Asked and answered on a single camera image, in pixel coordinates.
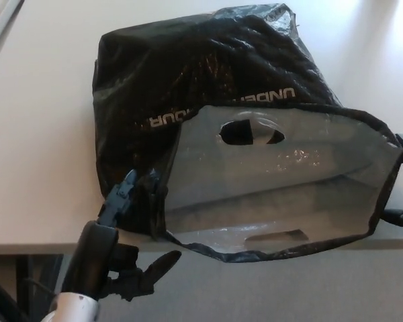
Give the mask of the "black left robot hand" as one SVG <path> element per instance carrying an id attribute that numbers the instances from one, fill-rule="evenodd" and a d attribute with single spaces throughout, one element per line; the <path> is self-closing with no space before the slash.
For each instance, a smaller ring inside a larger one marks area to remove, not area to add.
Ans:
<path id="1" fill-rule="evenodd" d="M 101 206 L 97 220 L 84 226 L 64 276 L 61 292 L 85 295 L 96 301 L 116 294 L 126 301 L 154 293 L 154 285 L 180 259 L 173 250 L 146 270 L 137 267 L 139 248 L 118 242 L 118 220 L 133 214 L 137 172 L 131 170 L 113 187 Z"/>

